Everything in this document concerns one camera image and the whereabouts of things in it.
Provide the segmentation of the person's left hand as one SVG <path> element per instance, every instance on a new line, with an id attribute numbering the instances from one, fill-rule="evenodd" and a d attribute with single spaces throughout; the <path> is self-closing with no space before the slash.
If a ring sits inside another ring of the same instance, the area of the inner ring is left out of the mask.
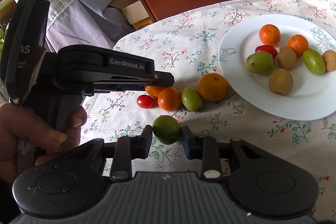
<path id="1" fill-rule="evenodd" d="M 12 184 L 17 176 L 18 139 L 47 151 L 46 156 L 36 161 L 40 164 L 78 146 L 81 126 L 86 121 L 86 111 L 80 107 L 71 114 L 68 127 L 59 132 L 28 108 L 1 104 L 1 180 Z"/>

